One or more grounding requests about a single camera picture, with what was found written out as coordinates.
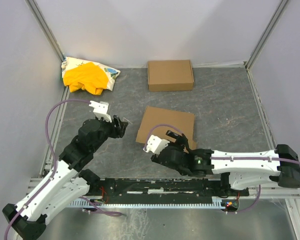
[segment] thin metal rod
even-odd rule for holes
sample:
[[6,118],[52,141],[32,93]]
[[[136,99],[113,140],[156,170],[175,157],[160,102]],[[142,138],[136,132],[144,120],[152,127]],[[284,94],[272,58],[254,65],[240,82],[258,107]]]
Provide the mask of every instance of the thin metal rod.
[[257,57],[259,56],[262,48],[264,47],[266,41],[268,40],[269,36],[271,35],[272,31],[274,30],[277,22],[279,21],[280,17],[282,16],[283,12],[285,11],[288,3],[290,0],[281,0],[280,4],[276,8],[272,18],[270,19],[268,25],[266,26],[261,38],[259,39],[257,45],[255,46],[249,60],[245,64],[245,68],[247,70],[251,69],[253,64],[255,63]]
[[37,22],[39,23],[44,35],[46,36],[47,40],[51,44],[51,47],[59,57],[60,61],[63,62],[65,60],[65,56],[54,36],[50,28],[48,27],[48,24],[40,11],[40,8],[36,2],[36,0],[25,0],[25,2],[28,4],[31,12],[33,13],[34,17],[36,18]]

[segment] yellow cloth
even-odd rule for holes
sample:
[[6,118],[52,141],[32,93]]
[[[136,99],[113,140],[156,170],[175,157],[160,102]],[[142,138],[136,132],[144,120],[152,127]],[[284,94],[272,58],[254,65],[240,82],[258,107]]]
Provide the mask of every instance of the yellow cloth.
[[70,93],[82,89],[100,95],[107,88],[108,81],[106,73],[92,62],[68,70],[63,76],[63,83],[69,86]]

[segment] gray floor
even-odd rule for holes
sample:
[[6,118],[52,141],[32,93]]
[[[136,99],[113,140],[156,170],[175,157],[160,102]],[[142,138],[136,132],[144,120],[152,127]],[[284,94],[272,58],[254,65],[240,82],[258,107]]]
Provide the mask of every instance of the gray floor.
[[[192,91],[149,92],[146,68],[122,69],[113,92],[101,96],[77,91],[69,98],[109,102],[109,114],[131,124],[122,139],[108,139],[87,168],[109,178],[178,178],[179,173],[151,162],[151,154],[136,142],[147,106],[195,114],[194,140],[198,148],[228,152],[259,152],[268,148],[261,120],[244,68],[194,68]],[[82,123],[94,114],[82,103],[65,110],[56,153],[78,134]]]
[[[151,155],[136,143],[146,106],[195,114],[194,140],[199,148],[232,152],[268,149],[257,106],[244,68],[194,68],[192,91],[149,92],[147,69],[122,69],[114,91],[93,96],[84,91],[70,98],[104,101],[110,114],[131,124],[122,139],[109,139],[94,155],[88,168],[100,177],[179,178],[173,170],[152,163]],[[94,115],[82,103],[68,104],[56,151],[69,144],[78,128]],[[241,208],[252,200],[240,201]],[[127,209],[113,218],[88,215],[66,208],[39,240],[295,240],[283,200],[261,200],[251,211],[225,215],[207,209]]]

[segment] brown box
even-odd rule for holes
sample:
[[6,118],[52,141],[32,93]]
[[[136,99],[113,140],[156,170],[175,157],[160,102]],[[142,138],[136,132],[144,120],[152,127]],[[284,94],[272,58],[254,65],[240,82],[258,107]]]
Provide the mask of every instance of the brown box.
[[[181,130],[188,138],[189,147],[191,149],[196,149],[197,143],[193,141],[195,115],[189,112],[174,111],[153,106],[146,107],[135,141],[142,144],[146,143],[149,131],[159,124],[169,124]],[[174,142],[175,139],[166,135],[168,130],[176,132],[171,127],[160,126],[153,130],[152,134],[161,139],[167,139]]]
[[194,74],[191,61],[149,61],[148,85],[150,92],[192,90]]

